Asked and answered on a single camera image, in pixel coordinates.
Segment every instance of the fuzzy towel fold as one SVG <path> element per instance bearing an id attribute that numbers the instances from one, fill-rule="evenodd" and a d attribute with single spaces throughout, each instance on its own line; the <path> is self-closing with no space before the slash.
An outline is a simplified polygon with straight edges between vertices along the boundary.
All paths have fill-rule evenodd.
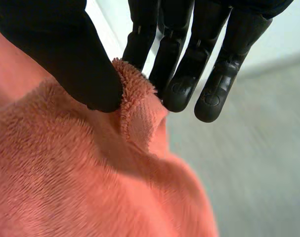
<path id="1" fill-rule="evenodd" d="M 217 236 L 205 192 L 168 149 L 154 88 L 113 65 L 124 85 L 114 113 L 54 79 L 0 108 L 0 237 Z"/>

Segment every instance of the fleece fabric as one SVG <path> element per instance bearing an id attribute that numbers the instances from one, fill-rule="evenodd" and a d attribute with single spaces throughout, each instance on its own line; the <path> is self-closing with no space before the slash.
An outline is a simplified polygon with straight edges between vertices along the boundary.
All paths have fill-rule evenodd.
<path id="1" fill-rule="evenodd" d="M 1 36 L 0 45 L 0 237 L 218 236 L 200 182 L 169 151 L 168 112 L 138 70 L 113 61 L 123 101 L 104 114 Z M 17 93 L 23 76 L 35 79 Z"/>

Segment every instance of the white wall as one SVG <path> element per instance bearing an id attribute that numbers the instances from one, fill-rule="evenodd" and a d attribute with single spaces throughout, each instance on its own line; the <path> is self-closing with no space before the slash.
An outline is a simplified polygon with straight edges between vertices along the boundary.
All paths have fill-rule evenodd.
<path id="1" fill-rule="evenodd" d="M 118 41 L 121 52 L 123 52 L 127 43 L 127 36 L 132 29 L 128 0 L 96 1 Z M 224 31 L 222 31 L 219 39 L 221 40 L 223 36 Z M 203 80 L 207 78 L 212 69 L 212 64 L 220 50 L 220 40 L 202 76 Z M 300 53 L 300 0 L 295 0 L 285 12 L 274 19 L 270 28 L 255 43 L 241 70 L 251 70 L 298 53 Z M 150 72 L 153 61 L 154 54 L 150 53 L 145 66 L 146 74 Z"/>

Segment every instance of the gray floor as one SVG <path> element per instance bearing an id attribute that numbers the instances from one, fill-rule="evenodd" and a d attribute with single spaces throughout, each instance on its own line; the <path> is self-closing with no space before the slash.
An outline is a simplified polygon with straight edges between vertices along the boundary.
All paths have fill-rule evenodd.
<path id="1" fill-rule="evenodd" d="M 199 122 L 198 93 L 170 114 L 171 149 L 204 182 L 222 237 L 300 237 L 300 63 L 239 77 L 221 116 Z"/>

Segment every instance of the robotic hand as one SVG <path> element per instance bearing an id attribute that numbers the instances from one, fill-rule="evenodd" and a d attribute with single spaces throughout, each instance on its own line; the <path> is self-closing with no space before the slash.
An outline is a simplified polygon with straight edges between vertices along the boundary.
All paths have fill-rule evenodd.
<path id="1" fill-rule="evenodd" d="M 129 0 L 133 31 L 123 59 L 142 70 L 158 26 L 164 37 L 149 79 L 164 106 L 180 112 L 229 17 L 221 51 L 195 107 L 198 119 L 212 122 L 251 46 L 292 1 Z M 122 85 L 85 7 L 86 0 L 0 0 L 0 32 L 73 98 L 90 109 L 112 112 L 119 107 Z M 193 8 L 190 43 L 176 69 Z"/>
<path id="2" fill-rule="evenodd" d="M 225 38 L 214 68 L 196 103 L 204 122 L 219 116 L 228 92 L 252 45 L 293 0 L 129 0 L 133 31 L 123 59 L 140 70 L 156 33 L 164 35 L 149 80 L 164 106 L 180 112 L 187 106 L 226 22 Z M 191 38 L 176 69 L 194 7 Z"/>

